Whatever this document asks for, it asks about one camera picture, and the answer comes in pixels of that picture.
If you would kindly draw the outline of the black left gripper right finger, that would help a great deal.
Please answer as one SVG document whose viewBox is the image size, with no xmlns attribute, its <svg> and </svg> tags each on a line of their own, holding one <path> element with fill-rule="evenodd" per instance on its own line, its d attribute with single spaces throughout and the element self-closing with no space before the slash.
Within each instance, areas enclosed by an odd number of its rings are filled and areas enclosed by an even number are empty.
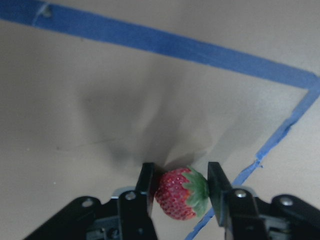
<svg viewBox="0 0 320 240">
<path fill-rule="evenodd" d="M 220 227 L 226 226 L 226 197 L 233 189 L 219 162 L 209 162 L 207 168 L 209 198 Z"/>
</svg>

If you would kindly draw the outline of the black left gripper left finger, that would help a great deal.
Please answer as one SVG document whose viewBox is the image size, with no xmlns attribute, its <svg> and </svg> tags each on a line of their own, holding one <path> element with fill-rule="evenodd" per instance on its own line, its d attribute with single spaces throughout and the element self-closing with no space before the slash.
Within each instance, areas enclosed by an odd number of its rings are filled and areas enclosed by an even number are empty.
<svg viewBox="0 0 320 240">
<path fill-rule="evenodd" d="M 135 186 L 139 209 L 148 217 L 152 215 L 155 195 L 155 164 L 146 162 L 142 164 L 140 175 Z"/>
</svg>

